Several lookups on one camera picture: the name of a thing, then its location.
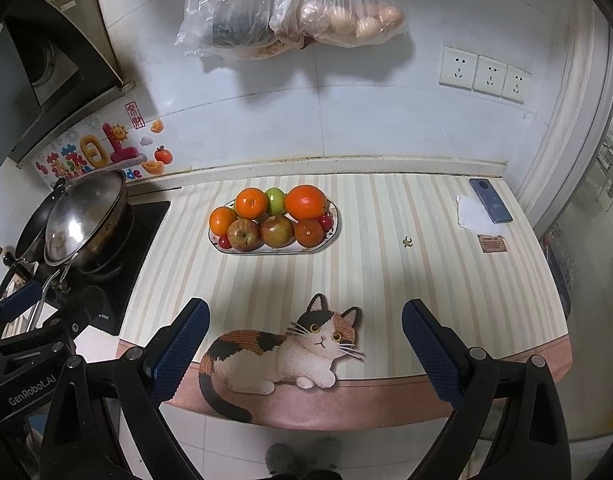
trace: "striped tablecloth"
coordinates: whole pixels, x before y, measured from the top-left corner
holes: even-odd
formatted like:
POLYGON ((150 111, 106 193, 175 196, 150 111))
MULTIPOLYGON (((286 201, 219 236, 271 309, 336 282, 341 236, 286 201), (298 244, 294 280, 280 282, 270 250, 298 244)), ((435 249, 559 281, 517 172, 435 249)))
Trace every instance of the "striped tablecloth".
POLYGON ((332 310, 362 308, 359 348, 365 360, 336 365, 340 380, 423 374, 401 329, 403 305, 421 298, 467 346, 495 358, 544 345, 568 333, 538 241, 502 179, 491 179, 514 221, 507 253, 484 254, 458 226, 456 196, 475 197, 469 177, 430 174, 333 174, 232 180, 185 187, 171 207, 131 297, 121 339, 145 345, 190 298, 210 306, 200 351, 238 328, 284 333, 317 292, 332 310), (337 238, 311 254, 219 253, 206 236, 208 216, 245 187, 313 184, 335 202, 337 238), (411 238, 411 247, 403 239, 411 238))

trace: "blue phone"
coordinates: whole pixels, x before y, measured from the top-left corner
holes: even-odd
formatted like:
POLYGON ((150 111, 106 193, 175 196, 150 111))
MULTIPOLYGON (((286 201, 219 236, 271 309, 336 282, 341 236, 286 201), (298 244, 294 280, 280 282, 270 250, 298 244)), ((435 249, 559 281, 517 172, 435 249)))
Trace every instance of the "blue phone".
POLYGON ((475 190, 480 202, 485 206, 491 221, 495 224, 504 224, 513 222, 513 217, 509 210, 504 205, 503 200, 498 195, 498 192, 493 188, 491 182, 485 178, 469 179, 471 187, 475 190))

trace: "plastic bag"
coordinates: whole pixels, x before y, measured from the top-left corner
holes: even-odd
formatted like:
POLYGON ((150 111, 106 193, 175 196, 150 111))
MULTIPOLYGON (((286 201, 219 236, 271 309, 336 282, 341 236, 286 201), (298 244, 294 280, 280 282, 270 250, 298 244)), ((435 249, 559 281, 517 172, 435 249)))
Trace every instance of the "plastic bag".
POLYGON ((303 0, 301 30, 321 43, 380 44, 407 30, 395 0, 303 0))
POLYGON ((283 43, 302 47, 304 29, 300 22, 300 11, 304 0, 274 0, 273 14, 269 27, 283 43))
POLYGON ((269 28, 273 0, 186 0, 175 44, 185 54, 261 59, 283 52, 269 28))

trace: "black glass stovetop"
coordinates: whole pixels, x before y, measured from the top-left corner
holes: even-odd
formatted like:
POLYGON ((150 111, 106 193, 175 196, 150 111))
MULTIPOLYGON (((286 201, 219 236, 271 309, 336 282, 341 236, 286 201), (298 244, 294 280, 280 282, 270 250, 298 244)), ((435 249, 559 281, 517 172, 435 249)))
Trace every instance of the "black glass stovetop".
MULTIPOLYGON (((97 282, 77 269, 71 269, 66 276, 69 292, 64 294, 51 289, 46 302, 59 309, 68 303, 70 296, 77 294, 88 285, 97 285, 106 293, 109 308, 94 318, 91 325, 111 335, 119 335, 140 269, 170 205, 171 202, 163 201, 132 206, 135 223, 122 251, 117 256, 117 259, 123 264, 119 274, 103 282, 97 282)), ((52 267, 40 266, 34 279, 43 282, 53 270, 52 267)))

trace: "electrical outlet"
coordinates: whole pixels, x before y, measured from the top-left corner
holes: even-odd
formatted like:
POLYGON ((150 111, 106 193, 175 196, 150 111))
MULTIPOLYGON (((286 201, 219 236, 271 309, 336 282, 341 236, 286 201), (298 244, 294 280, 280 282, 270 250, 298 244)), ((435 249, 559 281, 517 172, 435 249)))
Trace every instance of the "electrical outlet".
POLYGON ((440 83, 471 89, 477 66, 477 54, 444 47, 440 83))
POLYGON ((531 74, 521 68, 509 65, 506 80, 504 80, 503 97, 519 103, 526 101, 531 84, 531 74))
POLYGON ((503 94, 506 73, 506 63, 478 56, 473 89, 500 97, 503 94))

